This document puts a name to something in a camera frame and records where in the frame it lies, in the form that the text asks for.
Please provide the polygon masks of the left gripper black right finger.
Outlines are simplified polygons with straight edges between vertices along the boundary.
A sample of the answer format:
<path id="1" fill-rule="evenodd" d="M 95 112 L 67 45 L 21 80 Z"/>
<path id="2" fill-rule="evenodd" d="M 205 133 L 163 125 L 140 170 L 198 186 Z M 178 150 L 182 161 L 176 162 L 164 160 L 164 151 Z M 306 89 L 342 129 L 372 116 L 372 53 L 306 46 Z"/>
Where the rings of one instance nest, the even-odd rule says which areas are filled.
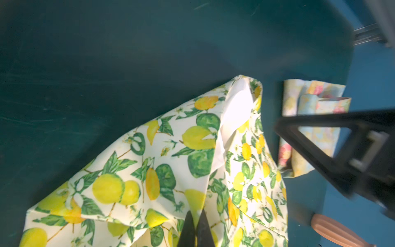
<path id="1" fill-rule="evenodd" d="M 196 227 L 196 246 L 197 247 L 215 247 L 213 235 L 208 224 L 207 216 L 204 210 L 200 215 Z"/>

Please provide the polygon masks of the pastel floral skirt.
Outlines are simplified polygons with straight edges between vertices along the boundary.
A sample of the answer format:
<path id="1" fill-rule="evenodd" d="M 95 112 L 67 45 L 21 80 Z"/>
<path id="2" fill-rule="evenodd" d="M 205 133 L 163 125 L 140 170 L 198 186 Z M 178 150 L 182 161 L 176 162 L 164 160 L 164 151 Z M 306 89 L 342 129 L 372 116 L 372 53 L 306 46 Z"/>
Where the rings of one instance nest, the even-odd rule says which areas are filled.
<path id="1" fill-rule="evenodd" d="M 351 98 L 346 86 L 323 81 L 290 79 L 284 82 L 282 116 L 347 113 Z M 339 139 L 339 127 L 302 127 L 301 133 L 332 157 Z M 296 178 L 315 168 L 283 138 L 279 141 L 278 167 L 284 178 Z"/>

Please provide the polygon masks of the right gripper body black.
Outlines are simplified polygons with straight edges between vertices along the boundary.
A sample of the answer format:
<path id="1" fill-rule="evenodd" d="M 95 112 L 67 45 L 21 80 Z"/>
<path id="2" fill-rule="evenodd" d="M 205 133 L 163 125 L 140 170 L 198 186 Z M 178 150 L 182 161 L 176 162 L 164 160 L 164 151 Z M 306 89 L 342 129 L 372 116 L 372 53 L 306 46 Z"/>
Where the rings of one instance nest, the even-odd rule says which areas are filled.
<path id="1" fill-rule="evenodd" d="M 359 195 L 395 219 L 395 127 L 350 130 L 336 158 L 344 168 L 338 191 Z"/>

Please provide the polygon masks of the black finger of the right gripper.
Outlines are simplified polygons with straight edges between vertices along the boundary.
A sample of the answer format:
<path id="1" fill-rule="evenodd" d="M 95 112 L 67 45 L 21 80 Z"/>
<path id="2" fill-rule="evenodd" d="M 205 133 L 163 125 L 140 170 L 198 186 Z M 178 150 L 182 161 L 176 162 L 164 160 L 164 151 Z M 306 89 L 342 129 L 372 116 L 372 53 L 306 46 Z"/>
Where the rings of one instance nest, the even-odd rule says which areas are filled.
<path id="1" fill-rule="evenodd" d="M 342 114 L 281 117 L 275 125 L 276 133 L 302 155 L 336 189 L 341 184 L 344 168 L 338 158 L 326 155 L 301 133 L 302 127 L 339 127 L 349 130 L 387 128 L 395 126 L 395 110 L 374 110 Z"/>

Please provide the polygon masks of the green lemon print skirt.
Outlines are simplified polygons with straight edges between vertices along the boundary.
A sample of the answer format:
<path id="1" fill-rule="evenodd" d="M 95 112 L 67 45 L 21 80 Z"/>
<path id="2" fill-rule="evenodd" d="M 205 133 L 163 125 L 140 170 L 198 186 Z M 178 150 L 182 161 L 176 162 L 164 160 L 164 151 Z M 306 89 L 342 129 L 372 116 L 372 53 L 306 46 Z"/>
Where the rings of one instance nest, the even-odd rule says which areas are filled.
<path id="1" fill-rule="evenodd" d="M 286 186 L 237 76 L 124 134 L 30 208 L 22 247 L 175 247 L 208 221 L 216 247 L 286 247 Z"/>

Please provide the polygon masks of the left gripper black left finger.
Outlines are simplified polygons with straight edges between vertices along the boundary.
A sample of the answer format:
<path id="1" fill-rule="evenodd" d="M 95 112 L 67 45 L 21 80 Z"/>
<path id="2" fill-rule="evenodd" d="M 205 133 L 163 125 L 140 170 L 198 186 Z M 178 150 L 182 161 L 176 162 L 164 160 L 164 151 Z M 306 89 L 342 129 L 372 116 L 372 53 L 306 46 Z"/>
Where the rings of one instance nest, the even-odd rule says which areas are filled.
<path id="1" fill-rule="evenodd" d="M 195 226 L 193 224 L 192 213 L 188 212 L 184 221 L 184 226 L 178 241 L 177 247 L 195 246 Z"/>

